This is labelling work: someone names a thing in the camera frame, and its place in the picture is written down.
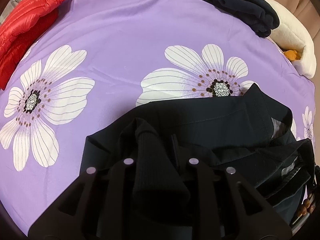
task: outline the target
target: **purple bed sheet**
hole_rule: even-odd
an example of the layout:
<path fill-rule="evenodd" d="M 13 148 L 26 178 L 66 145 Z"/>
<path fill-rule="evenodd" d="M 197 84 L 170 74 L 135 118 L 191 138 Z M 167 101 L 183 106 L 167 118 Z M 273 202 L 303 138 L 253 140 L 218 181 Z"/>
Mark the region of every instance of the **purple bed sheet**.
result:
<path fill-rule="evenodd" d="M 153 100 L 241 96 L 255 82 L 292 109 L 297 140 L 313 139 L 313 83 L 214 6 L 66 0 L 59 11 L 0 94 L 0 200 L 25 234 L 79 175 L 86 136 Z"/>

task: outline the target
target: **black garment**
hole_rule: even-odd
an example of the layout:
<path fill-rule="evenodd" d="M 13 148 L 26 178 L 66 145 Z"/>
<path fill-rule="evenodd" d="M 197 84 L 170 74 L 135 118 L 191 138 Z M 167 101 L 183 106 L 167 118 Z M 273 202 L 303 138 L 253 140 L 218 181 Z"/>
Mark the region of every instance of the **black garment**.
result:
<path fill-rule="evenodd" d="M 280 24 L 274 9 L 265 0 L 204 0 L 239 18 L 259 36 L 268 37 Z"/>
<path fill-rule="evenodd" d="M 272 139 L 272 118 L 286 125 L 285 133 L 275 139 Z M 157 181 L 158 189 L 172 190 L 179 178 L 172 168 L 174 158 L 166 140 L 175 134 L 192 157 L 214 168 L 235 167 L 289 223 L 299 205 L 303 185 L 312 185 L 315 172 L 311 141 L 297 142 L 291 124 L 291 110 L 262 93 L 255 84 L 243 97 L 152 102 L 134 108 L 107 128 L 88 136 L 81 172 L 91 166 L 111 167 L 119 160 L 133 157 L 137 159 L 134 189 L 139 183 L 154 185 Z M 146 139 L 146 134 L 153 134 L 153 139 L 150 136 Z M 147 147 L 141 154 L 142 147 L 148 145 L 155 148 Z M 155 165 L 140 169 L 146 158 L 153 158 Z M 282 170 L 294 161 L 294 169 L 282 178 Z M 170 178 L 173 184 L 158 184 Z M 185 188 L 176 189 L 185 203 L 188 200 Z"/>

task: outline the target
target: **quilted red fabric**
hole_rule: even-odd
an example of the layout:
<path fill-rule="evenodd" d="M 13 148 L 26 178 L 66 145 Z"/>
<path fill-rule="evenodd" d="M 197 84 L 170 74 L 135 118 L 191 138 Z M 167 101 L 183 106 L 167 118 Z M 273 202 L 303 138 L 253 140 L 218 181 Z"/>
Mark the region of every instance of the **quilted red fabric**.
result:
<path fill-rule="evenodd" d="M 5 89 L 28 47 L 58 17 L 64 0 L 22 0 L 0 26 L 0 88 Z"/>

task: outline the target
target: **silver screw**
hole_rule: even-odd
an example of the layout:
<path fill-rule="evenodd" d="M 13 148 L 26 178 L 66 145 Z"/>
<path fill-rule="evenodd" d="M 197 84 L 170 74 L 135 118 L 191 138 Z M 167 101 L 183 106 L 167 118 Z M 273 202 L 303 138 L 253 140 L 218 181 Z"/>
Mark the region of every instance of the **silver screw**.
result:
<path fill-rule="evenodd" d="M 123 160 L 123 163 L 124 163 L 124 164 L 127 164 L 127 165 L 131 165 L 131 164 L 133 163 L 133 159 L 131 159 L 131 158 L 126 158 L 126 159 Z"/>
<path fill-rule="evenodd" d="M 189 159 L 189 163 L 193 165 L 197 165 L 199 163 L 199 160 L 197 158 L 191 158 Z"/>
<path fill-rule="evenodd" d="M 87 168 L 87 173 L 88 174 L 94 174 L 97 171 L 95 167 L 89 167 Z"/>
<path fill-rule="evenodd" d="M 226 169 L 227 173 L 229 174 L 235 174 L 236 173 L 236 169 L 234 167 L 228 167 Z"/>

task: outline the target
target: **flower print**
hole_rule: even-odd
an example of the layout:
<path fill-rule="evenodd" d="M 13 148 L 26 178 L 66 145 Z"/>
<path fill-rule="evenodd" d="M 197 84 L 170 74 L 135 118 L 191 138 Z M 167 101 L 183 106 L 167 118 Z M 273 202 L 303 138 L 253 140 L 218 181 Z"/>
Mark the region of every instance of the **flower print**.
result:
<path fill-rule="evenodd" d="M 0 142 L 8 149 L 13 139 L 13 164 L 21 171 L 28 159 L 30 144 L 35 160 L 43 167 L 53 165 L 59 154 L 59 144 L 54 125 L 75 119 L 87 104 L 86 96 L 93 88 L 94 80 L 87 77 L 56 82 L 83 62 L 87 52 L 72 52 L 64 45 L 48 58 L 42 72 L 41 60 L 20 76 L 22 89 L 11 88 L 4 117 L 13 119 L 0 130 Z"/>
<path fill-rule="evenodd" d="M 309 107 L 306 107 L 305 113 L 302 114 L 302 120 L 304 124 L 304 138 L 309 138 L 311 141 L 313 139 L 313 124 L 312 122 L 312 112 L 309 111 Z"/>
<path fill-rule="evenodd" d="M 291 132 L 297 141 L 301 140 L 300 137 L 297 137 L 297 126 L 294 119 L 292 119 Z"/>
<path fill-rule="evenodd" d="M 26 57 L 28 57 L 28 55 L 30 54 L 31 52 L 31 49 L 38 43 L 38 41 L 36 41 L 34 44 L 32 44 L 30 46 L 30 48 L 27 50 L 27 52 L 24 54 L 24 56 L 22 57 L 21 61 L 24 60 Z"/>
<path fill-rule="evenodd" d="M 202 58 L 192 49 L 184 46 L 171 46 L 165 57 L 176 68 L 161 68 L 148 74 L 141 81 L 142 94 L 136 106 L 150 101 L 220 97 L 243 95 L 254 83 L 238 82 L 247 76 L 248 67 L 239 57 L 231 57 L 224 66 L 224 57 L 220 47 L 206 45 L 202 50 Z"/>

